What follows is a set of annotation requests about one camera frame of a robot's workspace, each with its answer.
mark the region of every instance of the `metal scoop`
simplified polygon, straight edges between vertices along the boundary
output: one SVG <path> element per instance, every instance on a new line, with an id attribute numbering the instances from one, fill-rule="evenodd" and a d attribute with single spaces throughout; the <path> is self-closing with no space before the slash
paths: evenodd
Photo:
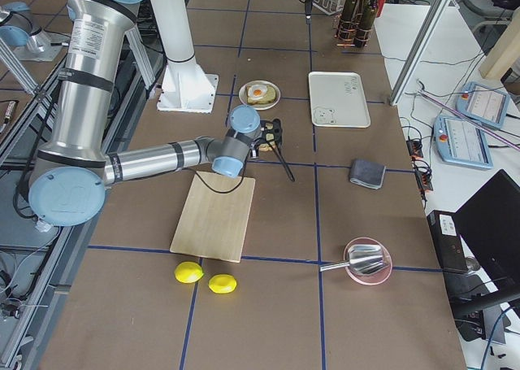
<path id="1" fill-rule="evenodd" d="M 383 249 L 376 244 L 354 244 L 349 248 L 349 259 L 319 266 L 319 271 L 350 267 L 357 275 L 374 275 L 388 266 L 384 261 Z"/>

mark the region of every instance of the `blue and white device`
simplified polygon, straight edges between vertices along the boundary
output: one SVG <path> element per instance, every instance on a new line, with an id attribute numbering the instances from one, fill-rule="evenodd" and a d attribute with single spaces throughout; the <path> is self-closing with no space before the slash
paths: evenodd
<path id="1" fill-rule="evenodd" d="M 464 85 L 462 91 L 457 100 L 457 110 L 490 128 L 502 127 L 509 103 L 506 92 L 474 81 Z"/>
<path id="2" fill-rule="evenodd" d="M 446 163 L 480 169 L 493 168 L 482 130 L 460 118 L 446 115 L 437 117 L 434 128 L 437 150 Z"/>

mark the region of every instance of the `black computer box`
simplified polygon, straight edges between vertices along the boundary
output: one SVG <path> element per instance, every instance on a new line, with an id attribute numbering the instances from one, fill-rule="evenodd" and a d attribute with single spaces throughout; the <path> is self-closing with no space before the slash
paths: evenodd
<path id="1" fill-rule="evenodd" d="M 453 213 L 434 210 L 428 215 L 431 239 L 439 265 L 446 272 L 465 274 L 468 271 L 461 236 L 453 222 Z"/>

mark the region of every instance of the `lemon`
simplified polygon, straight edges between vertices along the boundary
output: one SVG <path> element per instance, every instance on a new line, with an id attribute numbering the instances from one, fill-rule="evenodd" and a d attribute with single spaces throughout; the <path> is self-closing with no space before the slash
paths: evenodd
<path id="1" fill-rule="evenodd" d="M 182 283 L 193 283 L 202 278 L 202 267 L 194 262 L 182 262 L 175 269 L 175 278 Z"/>
<path id="2" fill-rule="evenodd" d="M 217 294 L 231 293 L 236 288 L 236 279 L 233 275 L 219 274 L 210 279 L 208 286 Z"/>

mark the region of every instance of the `bowl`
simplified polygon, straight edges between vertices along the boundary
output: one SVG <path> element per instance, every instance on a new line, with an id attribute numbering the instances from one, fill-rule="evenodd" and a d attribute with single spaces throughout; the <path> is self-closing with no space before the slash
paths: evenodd
<path id="1" fill-rule="evenodd" d="M 343 259 L 347 258 L 347 255 L 349 253 L 349 248 L 351 246 L 353 246 L 354 244 L 376 244 L 378 246 L 381 246 L 381 249 L 383 250 L 383 260 L 388 264 L 388 266 L 383 268 L 381 271 L 377 272 L 376 274 L 369 275 L 369 276 L 358 275 L 349 267 L 345 267 L 345 270 L 347 270 L 347 273 L 349 274 L 349 276 L 352 279 L 354 279 L 357 283 L 361 283 L 362 285 L 380 285 L 381 283 L 385 282 L 390 277 L 390 274 L 392 274 L 393 264 L 392 264 L 392 258 L 390 257 L 390 253 L 384 247 L 384 245 L 381 244 L 380 242 L 377 242 L 373 238 L 369 238 L 369 237 L 354 238 L 344 248 Z"/>
<path id="2" fill-rule="evenodd" d="M 268 104 L 247 104 L 247 93 L 245 92 L 245 87 L 251 86 L 254 84 L 264 84 L 264 85 L 269 85 L 269 86 L 273 87 L 276 92 L 275 101 L 273 103 L 268 103 Z M 244 85 L 241 86 L 240 90 L 238 91 L 238 98 L 240 99 L 242 104 L 245 104 L 246 106 L 251 106 L 252 108 L 254 108 L 257 111 L 269 110 L 270 108 L 276 106 L 276 104 L 278 104 L 278 102 L 280 101 L 281 96 L 282 96 L 282 94 L 280 92 L 280 89 L 276 85 L 271 83 L 270 81 L 265 81 L 265 80 L 253 80 L 253 81 L 250 81 L 249 83 L 245 83 Z"/>

